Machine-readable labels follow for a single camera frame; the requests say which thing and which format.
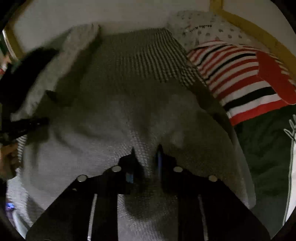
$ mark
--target wooden bed frame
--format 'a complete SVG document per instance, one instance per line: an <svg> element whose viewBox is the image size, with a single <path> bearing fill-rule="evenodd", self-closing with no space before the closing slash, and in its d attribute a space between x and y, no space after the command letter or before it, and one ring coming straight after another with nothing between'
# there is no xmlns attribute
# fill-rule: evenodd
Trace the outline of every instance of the wooden bed frame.
<svg viewBox="0 0 296 241"><path fill-rule="evenodd" d="M15 56L16 59L20 59L24 56L24 53L18 44L17 38L13 34L13 25L16 18L21 14L24 9L30 4L30 0L27 0L11 18L7 26L5 27L7 40L11 46L12 56ZM223 10L223 0L210 0L210 10L221 15L227 21L232 23L235 26L241 28L245 33L255 37L261 43L263 43L270 51L276 55L289 69L292 77L296 80L296 57L275 37L271 34L258 27L256 24L243 19L235 14L231 14Z"/></svg>
<svg viewBox="0 0 296 241"><path fill-rule="evenodd" d="M223 10L223 0L210 0L210 10L263 43L286 65L294 80L296 79L296 57L275 37L256 24Z"/></svg>

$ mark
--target textured bedding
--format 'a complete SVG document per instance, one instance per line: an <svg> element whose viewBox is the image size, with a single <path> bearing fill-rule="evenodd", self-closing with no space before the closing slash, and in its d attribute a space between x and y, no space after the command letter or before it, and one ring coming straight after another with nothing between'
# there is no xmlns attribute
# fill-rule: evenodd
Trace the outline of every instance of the textured bedding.
<svg viewBox="0 0 296 241"><path fill-rule="evenodd" d="M273 110L234 127L250 167L256 193L252 212L273 237L295 207L295 105Z"/></svg>
<svg viewBox="0 0 296 241"><path fill-rule="evenodd" d="M212 12L179 11L170 16L167 29L186 51L214 40L234 45L246 44L265 52L269 51L254 37L247 35L240 28Z"/></svg>
<svg viewBox="0 0 296 241"><path fill-rule="evenodd" d="M187 55L232 125L296 103L295 82L273 54L210 41Z"/></svg>
<svg viewBox="0 0 296 241"><path fill-rule="evenodd" d="M50 45L62 46L67 40L60 38ZM52 73L58 80L51 89L55 101L43 95L37 105L29 97L15 116L35 112L51 120L48 129L28 136L23 168L9 181L7 195L25 221L32 225L75 177L101 174L134 147L149 188L131 198L119 195L119 237L175 240L176 199L159 190L151 160L159 143L180 166L202 176L217 175L248 207L254 205L248 170L242 167L244 157L237 151L240 147L234 146L235 138L229 138L210 110L202 108L215 100L197 101L179 84L198 82L199 76L186 64L185 52L171 33L151 29L99 42L95 39L80 52L60 78L50 63L37 83L44 83L42 78L50 79ZM32 93L46 90L42 86L35 86ZM207 93L200 82L197 88Z"/></svg>

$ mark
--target screw head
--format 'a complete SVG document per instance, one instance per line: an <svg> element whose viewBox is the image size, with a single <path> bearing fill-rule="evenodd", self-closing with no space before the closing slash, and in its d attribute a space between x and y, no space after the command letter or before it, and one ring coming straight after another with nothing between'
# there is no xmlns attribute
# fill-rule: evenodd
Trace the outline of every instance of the screw head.
<svg viewBox="0 0 296 241"><path fill-rule="evenodd" d="M86 179L87 179L87 175L84 175L84 174L82 174L82 175L79 175L78 177L77 177L77 181L79 181L79 182L84 182L84 181L86 181Z"/></svg>
<svg viewBox="0 0 296 241"><path fill-rule="evenodd" d="M214 175L210 175L209 176L209 181L211 181L211 182L217 182L218 181L218 178L216 176L214 176Z"/></svg>
<svg viewBox="0 0 296 241"><path fill-rule="evenodd" d="M174 167L173 171L174 172L182 172L183 168L182 167Z"/></svg>
<svg viewBox="0 0 296 241"><path fill-rule="evenodd" d="M121 166L114 166L114 167L111 168L111 170L113 172L120 172L121 171Z"/></svg>

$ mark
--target gray checkered fabric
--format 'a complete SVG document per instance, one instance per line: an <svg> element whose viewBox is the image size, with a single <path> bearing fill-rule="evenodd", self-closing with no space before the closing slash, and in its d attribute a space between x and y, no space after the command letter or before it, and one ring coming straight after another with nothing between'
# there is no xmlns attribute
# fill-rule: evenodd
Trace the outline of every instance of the gray checkered fabric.
<svg viewBox="0 0 296 241"><path fill-rule="evenodd" d="M100 175L134 147L149 188L118 197L120 240L176 240L176 199L154 177L160 143L180 166L196 175L216 174L248 204L227 133L196 96L175 83L189 86L199 76L171 33L148 29L106 36L67 61L73 65L54 90L58 103L48 100L38 108L51 120L47 139L38 141L38 131L28 135L25 168L9 181L8 197L30 226L78 175ZM64 62L52 60L45 80L55 78Z"/></svg>
<svg viewBox="0 0 296 241"><path fill-rule="evenodd" d="M26 145L26 141L27 141L27 135L17 138L17 142L18 142L18 147L17 147L18 155L17 156L18 156L19 160L22 159L22 151L24 149L24 146Z"/></svg>
<svg viewBox="0 0 296 241"><path fill-rule="evenodd" d="M161 83L175 79L184 86L196 80L203 83L197 69L187 64L185 50L166 29L108 36L105 41L120 43L110 54L116 55L112 68L124 74L153 78Z"/></svg>

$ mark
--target green fabric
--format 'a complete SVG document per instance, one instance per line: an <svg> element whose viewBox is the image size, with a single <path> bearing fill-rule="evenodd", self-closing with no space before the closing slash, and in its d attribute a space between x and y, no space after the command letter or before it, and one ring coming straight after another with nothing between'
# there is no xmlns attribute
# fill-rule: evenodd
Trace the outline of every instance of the green fabric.
<svg viewBox="0 0 296 241"><path fill-rule="evenodd" d="M255 186L253 213L271 236L282 227L289 193L291 138L289 119L296 114L290 105L244 121L234 127Z"/></svg>
<svg viewBox="0 0 296 241"><path fill-rule="evenodd" d="M0 50L3 53L3 55L6 55L8 53L8 48L6 46L2 33L0 33Z"/></svg>

